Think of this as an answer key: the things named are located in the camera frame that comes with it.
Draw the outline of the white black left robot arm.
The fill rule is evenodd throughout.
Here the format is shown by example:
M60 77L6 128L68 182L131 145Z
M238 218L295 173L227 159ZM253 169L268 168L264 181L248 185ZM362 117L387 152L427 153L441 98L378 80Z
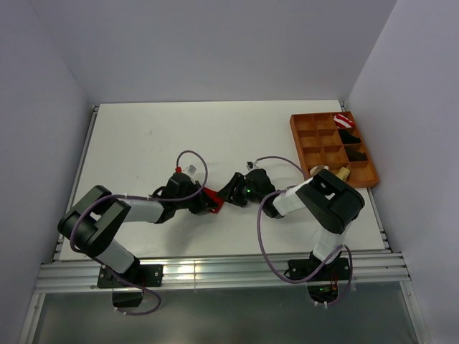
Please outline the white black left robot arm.
M123 286L145 280L139 259L115 240L125 222L162 224L185 209L193 215L215 213L222 203L189 174L176 171L166 185L147 197L116 197L104 186L92 187L59 221L58 232L73 248L114 271Z

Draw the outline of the red white striped rolled sock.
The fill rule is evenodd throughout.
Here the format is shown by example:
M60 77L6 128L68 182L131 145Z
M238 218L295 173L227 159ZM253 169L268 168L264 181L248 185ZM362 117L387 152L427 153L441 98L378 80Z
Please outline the red white striped rolled sock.
M333 116L333 121L337 128L354 128L355 123L354 121L347 118L345 115L341 113L337 113Z

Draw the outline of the brown striped sock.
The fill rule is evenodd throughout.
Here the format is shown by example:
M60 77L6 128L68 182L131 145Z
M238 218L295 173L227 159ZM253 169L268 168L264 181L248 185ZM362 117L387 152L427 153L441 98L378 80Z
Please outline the brown striped sock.
M316 174L318 174L320 171L322 170L328 170L329 167L327 165L318 165L318 166L314 166L310 171L310 176L315 176Z

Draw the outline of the dark brown rolled sock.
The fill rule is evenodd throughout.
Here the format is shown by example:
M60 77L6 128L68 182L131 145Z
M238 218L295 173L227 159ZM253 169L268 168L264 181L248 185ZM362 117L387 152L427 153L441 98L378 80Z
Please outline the dark brown rolled sock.
M344 149L350 162L368 161L368 157L361 145L345 145Z

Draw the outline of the wooden compartment tray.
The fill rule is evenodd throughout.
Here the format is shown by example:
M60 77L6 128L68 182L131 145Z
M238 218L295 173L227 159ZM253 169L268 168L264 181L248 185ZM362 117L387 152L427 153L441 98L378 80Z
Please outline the wooden compartment tray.
M337 128L333 121L333 116L337 113L354 121L355 127ZM294 114L290 117L290 128L301 167L307 176L310 175L309 171L318 165L327 165L333 173L337 173L341 167L346 167L351 171L346 182L354 188L374 188L379 184L379 175L352 112ZM345 129L361 138L359 145L364 149L368 161L348 160L338 129Z

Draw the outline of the aluminium frame rail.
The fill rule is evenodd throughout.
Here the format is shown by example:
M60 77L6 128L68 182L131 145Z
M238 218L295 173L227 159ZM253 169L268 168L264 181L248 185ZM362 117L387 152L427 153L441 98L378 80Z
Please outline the aluminium frame rail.
M400 253L354 254L354 283L405 282L411 276ZM161 264L163 277L156 291L246 287L287 284L276 277L261 256L195 259L147 259ZM55 262L40 267L34 294L112 292L97 287L100 265L95 262Z

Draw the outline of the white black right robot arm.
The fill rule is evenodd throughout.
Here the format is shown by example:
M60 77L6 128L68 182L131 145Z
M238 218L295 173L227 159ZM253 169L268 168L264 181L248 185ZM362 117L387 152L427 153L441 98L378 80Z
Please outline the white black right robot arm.
M262 204L262 212L272 219L309 210L321 225L312 251L315 258L310 263L312 275L320 280L334 272L334 260L339 256L337 248L365 206L363 196L356 189L326 169L283 192L275 188L263 168L252 169L246 175L236 172L217 196L238 207L250 202Z

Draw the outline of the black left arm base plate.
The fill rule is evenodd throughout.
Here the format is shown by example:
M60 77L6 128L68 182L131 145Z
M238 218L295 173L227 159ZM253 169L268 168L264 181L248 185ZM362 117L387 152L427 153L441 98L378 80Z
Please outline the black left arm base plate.
M125 273L118 275L125 281L141 287L160 287L163 277L162 264L140 264L131 267ZM97 281L99 289L113 289L129 287L125 283L119 282L114 276L113 271L108 267L101 267Z

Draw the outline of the yellow sock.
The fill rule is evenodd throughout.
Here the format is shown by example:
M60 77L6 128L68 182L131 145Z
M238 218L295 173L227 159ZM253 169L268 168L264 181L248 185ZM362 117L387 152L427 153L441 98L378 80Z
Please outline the yellow sock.
M336 176L340 178L342 181L346 181L350 175L351 171L346 167L341 167L339 171L336 173Z

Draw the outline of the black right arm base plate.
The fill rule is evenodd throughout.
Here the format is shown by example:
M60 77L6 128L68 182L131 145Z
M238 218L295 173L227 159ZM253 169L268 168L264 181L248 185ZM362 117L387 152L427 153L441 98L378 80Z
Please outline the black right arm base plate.
M284 276L291 280L301 280L319 266L319 261L314 256L307 259L288 260L288 268ZM338 282L348 280L351 276L352 268L349 260L343 257L337 257L332 262L325 264L311 279L312 282Z

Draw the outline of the black rolled sock upper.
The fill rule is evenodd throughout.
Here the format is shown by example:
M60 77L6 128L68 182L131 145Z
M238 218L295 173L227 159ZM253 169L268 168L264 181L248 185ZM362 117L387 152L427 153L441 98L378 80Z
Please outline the black rolled sock upper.
M349 131L345 129L338 129L339 136L341 139L341 142L344 145L350 145L350 144L360 144L361 143L361 138L352 135Z

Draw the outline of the red sock with white pattern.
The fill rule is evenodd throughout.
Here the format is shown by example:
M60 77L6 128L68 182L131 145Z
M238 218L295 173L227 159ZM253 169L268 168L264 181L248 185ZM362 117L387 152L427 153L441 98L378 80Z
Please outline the red sock with white pattern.
M211 189L209 189L207 187L204 187L204 192L208 197L210 197L211 200L213 200L214 203L217 204L217 206L214 207L210 211L213 214L217 214L221 210L221 208L222 208L222 206L224 204L224 199L218 197L216 191L213 191L213 190L211 190Z

